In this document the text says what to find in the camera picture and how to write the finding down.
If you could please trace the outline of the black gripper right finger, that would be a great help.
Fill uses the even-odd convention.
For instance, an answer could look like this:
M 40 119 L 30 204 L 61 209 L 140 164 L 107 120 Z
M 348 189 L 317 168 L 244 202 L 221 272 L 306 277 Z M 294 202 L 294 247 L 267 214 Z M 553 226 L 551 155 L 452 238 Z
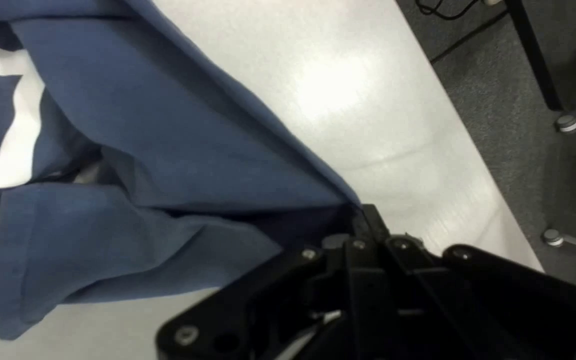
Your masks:
M 380 250 L 411 360 L 576 360 L 576 286 L 480 250 L 440 256 L 391 235 L 376 206 L 359 225 Z

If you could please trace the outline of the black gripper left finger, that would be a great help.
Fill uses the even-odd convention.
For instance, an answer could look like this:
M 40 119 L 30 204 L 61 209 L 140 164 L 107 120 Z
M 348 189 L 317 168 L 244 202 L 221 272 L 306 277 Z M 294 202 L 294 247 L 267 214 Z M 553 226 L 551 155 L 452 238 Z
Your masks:
M 345 284 L 351 236 L 281 253 L 155 333 L 155 360 L 357 360 Z

